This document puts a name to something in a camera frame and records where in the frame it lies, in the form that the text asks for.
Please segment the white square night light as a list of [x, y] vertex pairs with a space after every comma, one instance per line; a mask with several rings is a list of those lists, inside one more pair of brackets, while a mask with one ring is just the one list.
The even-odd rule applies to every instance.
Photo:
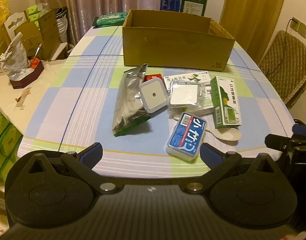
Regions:
[[163, 81], [154, 77], [139, 85], [141, 99], [146, 111], [151, 114], [167, 105], [168, 96]]

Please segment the open brown cardboard carton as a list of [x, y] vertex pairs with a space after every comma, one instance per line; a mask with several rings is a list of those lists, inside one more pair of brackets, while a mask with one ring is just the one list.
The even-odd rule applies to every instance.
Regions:
[[39, 45], [42, 45], [37, 57], [50, 61], [61, 44], [55, 10], [51, 10], [38, 19], [39, 29], [34, 22], [28, 22], [15, 29], [21, 33], [21, 42], [28, 57], [33, 57]]

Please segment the green wet wipes pack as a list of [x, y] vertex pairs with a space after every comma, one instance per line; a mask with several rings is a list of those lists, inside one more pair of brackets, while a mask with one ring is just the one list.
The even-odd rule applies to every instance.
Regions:
[[127, 12], [116, 12], [112, 14], [97, 16], [94, 18], [92, 26], [94, 28], [114, 27], [124, 24]]

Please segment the clear plastic square case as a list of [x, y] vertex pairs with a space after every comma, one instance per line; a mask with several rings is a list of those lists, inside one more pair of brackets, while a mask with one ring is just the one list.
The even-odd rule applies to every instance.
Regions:
[[174, 108], [201, 106], [205, 99], [205, 84], [191, 81], [171, 81], [169, 105]]

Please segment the checkered tablecloth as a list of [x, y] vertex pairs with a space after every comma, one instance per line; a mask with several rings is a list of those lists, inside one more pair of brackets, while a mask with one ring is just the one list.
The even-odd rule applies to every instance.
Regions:
[[[18, 155], [34, 150], [78, 152], [99, 142], [103, 158], [94, 170], [103, 175], [172, 178], [204, 174], [208, 168], [201, 159], [187, 163], [166, 153], [176, 124], [166, 109], [127, 135], [113, 135], [118, 87], [126, 71], [122, 39], [121, 27], [92, 28], [86, 33], [43, 92]], [[280, 96], [238, 43], [221, 76], [235, 80], [242, 137], [237, 142], [221, 142], [205, 133], [205, 142], [244, 157], [265, 152], [277, 159], [280, 153], [265, 146], [265, 136], [272, 133], [289, 137], [294, 124]]]

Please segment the green tissue pack stack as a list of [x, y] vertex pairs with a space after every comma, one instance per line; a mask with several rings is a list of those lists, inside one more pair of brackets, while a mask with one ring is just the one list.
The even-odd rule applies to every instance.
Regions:
[[0, 182], [5, 183], [11, 168], [18, 161], [17, 152], [23, 134], [0, 109]]

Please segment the silver foil pouch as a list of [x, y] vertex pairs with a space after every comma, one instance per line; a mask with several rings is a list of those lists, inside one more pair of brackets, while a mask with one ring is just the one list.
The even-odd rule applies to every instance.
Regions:
[[120, 81], [112, 133], [115, 137], [126, 134], [130, 129], [148, 121], [151, 117], [146, 111], [139, 85], [144, 81], [148, 64], [142, 64], [124, 72]]

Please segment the white wooden chair back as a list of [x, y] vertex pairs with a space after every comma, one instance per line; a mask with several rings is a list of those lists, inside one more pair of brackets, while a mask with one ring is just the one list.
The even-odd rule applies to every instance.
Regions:
[[15, 38], [15, 29], [27, 22], [28, 16], [26, 11], [16, 12], [7, 18], [7, 20], [1, 25], [2, 36], [7, 45], [9, 45]]

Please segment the white plastic spoon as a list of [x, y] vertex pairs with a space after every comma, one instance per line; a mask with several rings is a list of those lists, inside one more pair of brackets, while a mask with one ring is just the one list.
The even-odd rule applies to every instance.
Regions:
[[174, 127], [169, 142], [173, 144], [184, 145], [184, 141], [196, 143], [201, 141], [205, 132], [211, 133], [214, 137], [226, 141], [237, 141], [241, 139], [242, 133], [236, 128], [206, 128], [206, 121], [191, 113], [172, 114], [173, 118], [178, 117], [179, 123]]

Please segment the wooden door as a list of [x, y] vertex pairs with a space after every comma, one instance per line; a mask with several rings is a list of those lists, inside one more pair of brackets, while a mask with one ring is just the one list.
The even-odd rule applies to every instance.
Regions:
[[255, 63], [273, 35], [284, 0], [225, 0], [220, 25]]

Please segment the white parrot ointment box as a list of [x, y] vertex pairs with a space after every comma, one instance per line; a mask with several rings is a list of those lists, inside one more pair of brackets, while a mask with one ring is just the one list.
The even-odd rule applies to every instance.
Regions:
[[195, 83], [209, 83], [211, 78], [207, 71], [204, 72], [194, 72], [194, 73], [185, 73], [178, 75], [171, 75], [163, 77], [165, 87], [167, 90], [171, 88], [171, 82], [176, 81], [188, 81]]

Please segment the green white medicine box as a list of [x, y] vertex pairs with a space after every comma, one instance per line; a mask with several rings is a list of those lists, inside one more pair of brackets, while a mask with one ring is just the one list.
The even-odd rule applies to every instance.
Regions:
[[234, 79], [216, 76], [210, 81], [216, 128], [242, 125], [240, 105]]

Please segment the brown cardboard box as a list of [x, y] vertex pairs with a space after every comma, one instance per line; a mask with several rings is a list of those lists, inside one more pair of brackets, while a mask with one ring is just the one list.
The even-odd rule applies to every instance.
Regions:
[[126, 66], [148, 63], [222, 72], [234, 43], [212, 18], [184, 12], [132, 9], [123, 24]]

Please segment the blue floss pick case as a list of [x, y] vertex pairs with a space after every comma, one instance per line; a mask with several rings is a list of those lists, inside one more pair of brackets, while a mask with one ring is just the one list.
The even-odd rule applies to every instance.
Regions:
[[182, 113], [167, 142], [166, 152], [186, 162], [199, 154], [207, 122], [190, 113]]

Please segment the white green tablet box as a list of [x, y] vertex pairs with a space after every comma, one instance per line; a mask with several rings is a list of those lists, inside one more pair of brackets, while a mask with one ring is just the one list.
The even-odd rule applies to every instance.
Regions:
[[190, 107], [171, 107], [168, 103], [168, 110], [170, 115], [172, 114], [181, 114], [183, 112], [189, 112], [193, 115], [204, 116], [210, 114], [214, 111], [214, 106], [212, 104], [211, 99], [211, 87], [208, 83], [205, 84], [205, 99], [201, 106], [190, 106]]

